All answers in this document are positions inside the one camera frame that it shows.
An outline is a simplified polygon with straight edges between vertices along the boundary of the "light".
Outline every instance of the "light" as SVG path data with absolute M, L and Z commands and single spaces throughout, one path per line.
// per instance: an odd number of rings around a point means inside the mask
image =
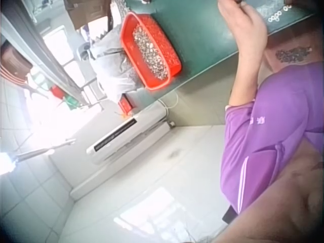
M 16 167 L 16 163 L 11 160 L 7 153 L 0 153 L 0 175 L 12 172 Z

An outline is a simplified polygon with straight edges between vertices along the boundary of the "person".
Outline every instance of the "person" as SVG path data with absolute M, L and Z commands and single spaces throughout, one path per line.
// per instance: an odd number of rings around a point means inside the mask
M 218 6 L 239 56 L 225 113 L 221 189 L 240 214 L 283 174 L 303 173 L 321 160 L 323 63 L 289 66 L 258 88 L 266 24 L 244 2 L 219 0 Z M 314 159 L 299 162 L 307 156 Z
M 289 66 L 258 88 L 266 24 L 244 2 L 218 7 L 239 56 L 221 165 L 238 217 L 214 242 L 307 240 L 323 222 L 323 63 Z

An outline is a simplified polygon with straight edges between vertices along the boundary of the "green table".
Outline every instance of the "green table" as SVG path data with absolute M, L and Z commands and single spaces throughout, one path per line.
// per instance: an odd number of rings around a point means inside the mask
M 135 13 L 152 15 L 178 53 L 183 67 L 172 84 L 164 89 L 154 92 L 139 89 L 128 93 L 138 110 L 237 53 L 235 40 L 219 13 L 216 0 L 152 0 L 148 5 L 140 0 L 126 2 Z M 282 12 L 279 22 L 270 23 L 268 18 L 282 9 L 284 0 L 246 2 L 264 17 L 270 34 L 310 17 L 309 13 L 291 8 Z

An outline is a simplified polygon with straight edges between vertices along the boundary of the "hand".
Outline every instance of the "hand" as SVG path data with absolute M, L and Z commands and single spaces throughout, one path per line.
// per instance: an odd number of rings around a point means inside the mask
M 247 65 L 261 65 L 266 48 L 267 27 L 260 14 L 250 5 L 235 0 L 218 0 L 218 8 L 233 33 L 240 59 Z

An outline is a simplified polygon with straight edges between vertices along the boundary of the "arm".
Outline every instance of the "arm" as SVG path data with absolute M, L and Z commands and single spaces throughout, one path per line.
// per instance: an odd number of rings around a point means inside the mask
M 323 219 L 322 177 L 319 168 L 280 178 L 213 243 L 313 242 L 307 238 Z
M 219 11 L 236 40 L 239 61 L 229 105 L 240 106 L 255 99 L 258 74 L 267 45 L 267 28 L 259 13 L 242 2 L 219 0 Z

